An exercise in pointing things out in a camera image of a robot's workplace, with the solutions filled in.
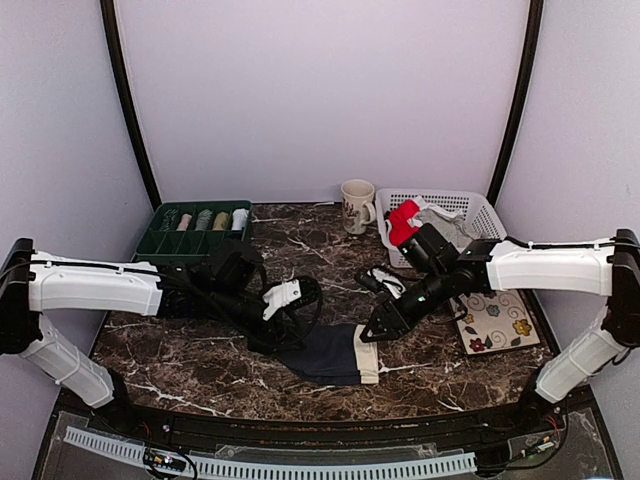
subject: white plastic basket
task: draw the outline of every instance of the white plastic basket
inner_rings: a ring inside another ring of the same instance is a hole
[[[382,243],[389,250],[389,262],[392,267],[411,268],[400,251],[389,243],[384,214],[394,210],[406,200],[421,195],[428,203],[435,203],[445,210],[462,210],[464,223],[482,235],[483,238],[504,238],[507,231],[502,226],[498,214],[482,195],[472,192],[448,190],[421,190],[404,188],[382,188],[376,193],[376,216],[378,232]]]

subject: red cloth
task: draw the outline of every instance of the red cloth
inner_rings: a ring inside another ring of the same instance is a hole
[[[391,222],[391,232],[389,232],[389,241],[391,245],[397,247],[401,243],[407,241],[411,235],[419,229],[409,225],[409,220],[420,211],[420,207],[413,200],[407,200],[398,208],[393,210],[389,215]]]

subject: mug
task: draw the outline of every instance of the mug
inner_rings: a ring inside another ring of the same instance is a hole
[[[376,209],[371,203],[374,192],[374,186],[364,180],[342,184],[342,219],[348,233],[360,235],[376,219]]]

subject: floral placemat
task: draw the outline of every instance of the floral placemat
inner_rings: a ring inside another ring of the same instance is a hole
[[[456,322],[467,355],[480,355],[540,343],[529,312],[517,290],[473,293],[461,297],[467,316]],[[462,313],[452,302],[456,315]]]

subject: green box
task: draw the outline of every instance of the green box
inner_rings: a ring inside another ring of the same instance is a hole
[[[242,230],[231,230],[232,214],[238,208],[249,210],[249,218]],[[161,231],[162,221],[167,211],[176,209],[177,214],[168,231]],[[213,214],[205,230],[196,231],[198,214],[203,210],[211,210]],[[229,224],[224,231],[213,231],[213,221],[220,212],[229,214]],[[186,231],[178,232],[176,228],[182,216],[188,213],[191,221]],[[215,254],[226,238],[248,240],[251,225],[251,202],[247,200],[225,202],[185,202],[163,203],[153,215],[138,247],[136,259],[154,265],[169,265],[181,262],[186,265],[199,263],[206,257]]]

